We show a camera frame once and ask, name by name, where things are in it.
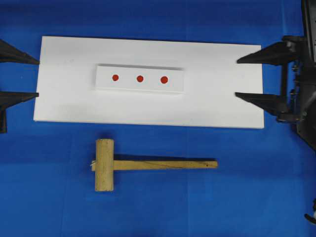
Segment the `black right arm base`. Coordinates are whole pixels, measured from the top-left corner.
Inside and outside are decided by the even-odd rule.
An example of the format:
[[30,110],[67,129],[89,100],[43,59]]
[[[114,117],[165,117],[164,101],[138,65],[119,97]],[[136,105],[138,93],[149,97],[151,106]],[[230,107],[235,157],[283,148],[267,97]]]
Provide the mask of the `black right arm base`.
[[298,83],[300,122],[298,135],[316,149],[316,2],[301,1],[304,38]]

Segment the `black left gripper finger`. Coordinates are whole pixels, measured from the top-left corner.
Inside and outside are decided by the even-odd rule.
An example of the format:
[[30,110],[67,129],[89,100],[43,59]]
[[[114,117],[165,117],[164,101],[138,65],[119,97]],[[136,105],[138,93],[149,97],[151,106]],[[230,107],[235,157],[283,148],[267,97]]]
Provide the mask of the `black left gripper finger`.
[[0,132],[7,133],[6,109],[22,102],[39,97],[39,93],[0,92]]
[[29,54],[20,51],[7,42],[0,40],[0,62],[12,62],[21,64],[39,65],[40,61],[33,58]]

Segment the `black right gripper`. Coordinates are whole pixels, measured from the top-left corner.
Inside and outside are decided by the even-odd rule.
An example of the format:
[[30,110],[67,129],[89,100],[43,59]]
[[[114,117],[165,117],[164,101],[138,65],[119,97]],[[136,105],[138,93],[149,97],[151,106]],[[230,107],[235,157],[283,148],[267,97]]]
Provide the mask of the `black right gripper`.
[[236,92],[235,96],[277,116],[277,121],[315,123],[316,43],[298,36],[284,36],[282,41],[243,56],[237,59],[237,63],[280,66],[293,61],[294,89],[290,92],[289,107],[286,96],[240,92]]

